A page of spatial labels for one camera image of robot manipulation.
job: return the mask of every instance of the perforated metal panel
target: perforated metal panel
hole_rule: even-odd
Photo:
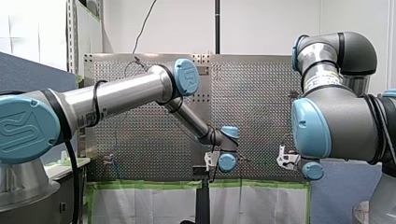
[[[178,58],[192,59],[192,56],[138,55],[138,58],[150,67]],[[90,81],[91,77],[94,83],[100,79],[111,81],[145,73],[145,68],[131,63],[133,61],[132,55],[87,55],[87,79]],[[97,155],[90,167],[90,179],[191,179],[191,140],[187,132],[156,103],[103,120],[93,128],[92,138],[87,136],[87,146],[94,147]],[[106,164],[104,159],[111,154],[115,162]]]
[[[147,66],[190,58],[208,69],[207,76],[201,76],[200,90],[186,102],[213,126],[238,126],[239,152],[250,160],[241,162],[236,171],[227,175],[218,172],[218,177],[303,180],[300,174],[276,164],[279,143],[285,133],[291,132],[288,95],[300,88],[299,76],[291,71],[290,57],[173,54],[137,57]],[[144,73],[140,65],[130,63],[134,60],[132,55],[87,55],[86,81],[92,84],[99,79]],[[90,180],[191,180],[191,167],[203,164],[207,147],[194,143],[183,132],[188,131],[155,103],[102,121],[91,135],[87,131],[87,148],[96,154]],[[104,157],[110,154],[114,155],[115,165],[104,164]]]
[[[300,92],[300,76],[287,56],[225,56],[210,59],[212,119],[218,127],[240,129],[239,153],[248,161],[222,177],[303,180],[276,163],[283,138],[292,149],[290,91]]]

